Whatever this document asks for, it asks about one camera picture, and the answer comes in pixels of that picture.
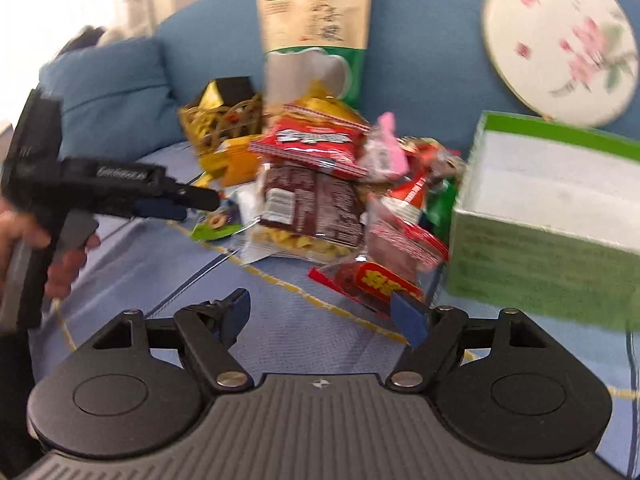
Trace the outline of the large beige cereal snack bag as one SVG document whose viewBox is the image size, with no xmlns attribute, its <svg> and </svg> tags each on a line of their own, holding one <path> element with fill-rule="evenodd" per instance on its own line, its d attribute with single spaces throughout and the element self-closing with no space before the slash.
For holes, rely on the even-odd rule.
<svg viewBox="0 0 640 480">
<path fill-rule="evenodd" d="M 313 82 L 356 108 L 371 0 L 256 0 L 266 104 L 301 98 Z"/>
</svg>

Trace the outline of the red yellow snack packet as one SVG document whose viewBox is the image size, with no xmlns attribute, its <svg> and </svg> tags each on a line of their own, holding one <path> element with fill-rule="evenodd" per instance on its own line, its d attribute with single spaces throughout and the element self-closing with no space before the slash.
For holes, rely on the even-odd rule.
<svg viewBox="0 0 640 480">
<path fill-rule="evenodd" d="M 418 286 L 373 261 L 315 266 L 308 276 L 386 318 L 390 317 L 390 298 L 394 292 L 408 292 L 417 300 L 423 298 L 423 292 Z"/>
</svg>

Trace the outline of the blue cushion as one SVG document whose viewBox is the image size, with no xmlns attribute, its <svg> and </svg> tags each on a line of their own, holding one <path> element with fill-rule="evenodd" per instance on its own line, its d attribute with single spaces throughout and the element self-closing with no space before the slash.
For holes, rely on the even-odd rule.
<svg viewBox="0 0 640 480">
<path fill-rule="evenodd" d="M 129 162 L 183 139 L 162 46 L 154 38 L 67 52 L 43 66 L 39 87 L 62 102 L 63 158 Z"/>
</svg>

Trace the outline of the red checkered snack packet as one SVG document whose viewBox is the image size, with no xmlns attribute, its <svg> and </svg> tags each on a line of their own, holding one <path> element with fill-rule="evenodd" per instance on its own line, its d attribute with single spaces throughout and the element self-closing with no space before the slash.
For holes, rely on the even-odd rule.
<svg viewBox="0 0 640 480">
<path fill-rule="evenodd" d="M 360 180 L 369 175 L 358 162 L 368 132 L 368 126 L 350 120 L 289 106 L 266 133 L 250 141 L 248 149 L 334 177 Z"/>
</svg>

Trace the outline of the black gold small box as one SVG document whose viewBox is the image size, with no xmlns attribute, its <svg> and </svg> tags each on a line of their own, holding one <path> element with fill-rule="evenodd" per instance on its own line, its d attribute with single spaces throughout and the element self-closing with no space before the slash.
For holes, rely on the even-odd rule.
<svg viewBox="0 0 640 480">
<path fill-rule="evenodd" d="M 209 81 L 202 92 L 198 106 L 212 110 L 221 106 L 232 107 L 239 102 L 250 100 L 255 90 L 250 77 L 226 77 Z"/>
</svg>

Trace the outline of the yellow orange snack packet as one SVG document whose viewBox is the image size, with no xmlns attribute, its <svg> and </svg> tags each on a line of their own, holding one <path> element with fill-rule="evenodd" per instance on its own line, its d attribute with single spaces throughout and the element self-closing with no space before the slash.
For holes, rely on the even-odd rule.
<svg viewBox="0 0 640 480">
<path fill-rule="evenodd" d="M 258 173 L 260 157 L 250 151 L 257 136 L 227 139 L 218 148 L 208 148 L 198 154 L 201 168 L 223 188 L 253 181 Z"/>
</svg>

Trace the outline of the yellow cake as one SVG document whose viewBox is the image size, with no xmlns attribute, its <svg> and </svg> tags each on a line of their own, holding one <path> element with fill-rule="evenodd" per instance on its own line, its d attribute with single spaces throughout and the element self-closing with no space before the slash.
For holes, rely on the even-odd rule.
<svg viewBox="0 0 640 480">
<path fill-rule="evenodd" d="M 293 104 L 305 110 L 312 110 L 313 112 L 340 118 L 348 122 L 356 122 L 360 125 L 368 124 L 356 110 L 337 99 L 319 79 L 311 81 L 307 91 L 296 99 Z"/>
</svg>

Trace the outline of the brown snack bag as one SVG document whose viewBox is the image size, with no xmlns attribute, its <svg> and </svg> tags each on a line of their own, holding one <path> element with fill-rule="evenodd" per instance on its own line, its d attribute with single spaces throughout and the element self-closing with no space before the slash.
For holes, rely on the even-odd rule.
<svg viewBox="0 0 640 480">
<path fill-rule="evenodd" d="M 329 263 L 362 244 L 364 208 L 352 182 L 266 162 L 258 174 L 257 205 L 248 242 L 268 255 Z"/>
</svg>

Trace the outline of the green cardboard box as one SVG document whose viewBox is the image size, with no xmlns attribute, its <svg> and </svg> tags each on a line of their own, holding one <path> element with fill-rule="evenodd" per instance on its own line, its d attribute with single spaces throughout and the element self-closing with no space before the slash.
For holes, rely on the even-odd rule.
<svg viewBox="0 0 640 480">
<path fill-rule="evenodd" d="M 452 211 L 446 289 L 638 330 L 638 141 L 523 115 L 480 116 Z"/>
</svg>

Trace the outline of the round floral fan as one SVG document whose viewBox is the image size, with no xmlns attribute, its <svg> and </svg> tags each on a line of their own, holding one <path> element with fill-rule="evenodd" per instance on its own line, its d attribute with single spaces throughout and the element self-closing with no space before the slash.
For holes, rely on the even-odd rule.
<svg viewBox="0 0 640 480">
<path fill-rule="evenodd" d="M 639 47 L 617 0 L 484 0 L 480 28 L 499 77 L 544 118 L 600 127 L 634 99 Z"/>
</svg>

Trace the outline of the clear red label snack packet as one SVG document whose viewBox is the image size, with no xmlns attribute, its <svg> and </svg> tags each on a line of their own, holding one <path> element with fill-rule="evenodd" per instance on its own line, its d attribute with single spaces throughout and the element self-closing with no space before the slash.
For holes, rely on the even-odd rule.
<svg viewBox="0 0 640 480">
<path fill-rule="evenodd" d="M 396 216 L 372 194 L 367 202 L 364 244 L 373 261 L 414 284 L 420 274 L 435 271 L 449 259 L 447 246 L 437 237 Z"/>
</svg>

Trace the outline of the pink wrapped snack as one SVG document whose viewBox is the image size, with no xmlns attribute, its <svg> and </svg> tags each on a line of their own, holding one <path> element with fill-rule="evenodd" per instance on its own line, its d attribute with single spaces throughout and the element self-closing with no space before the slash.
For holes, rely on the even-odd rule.
<svg viewBox="0 0 640 480">
<path fill-rule="evenodd" d="M 366 182 L 386 182 L 408 174 L 409 164 L 396 136 L 396 119 L 392 112 L 382 114 L 370 128 L 363 143 L 358 165 L 366 170 Z"/>
</svg>

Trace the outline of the red white snack packet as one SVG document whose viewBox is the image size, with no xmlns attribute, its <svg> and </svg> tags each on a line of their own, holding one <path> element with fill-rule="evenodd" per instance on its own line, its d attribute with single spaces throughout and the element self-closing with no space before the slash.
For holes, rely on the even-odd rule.
<svg viewBox="0 0 640 480">
<path fill-rule="evenodd" d="M 428 196 L 437 196 L 464 174 L 465 161 L 431 138 L 400 139 L 409 172 L 390 191 L 396 216 L 418 224 L 427 213 Z"/>
</svg>

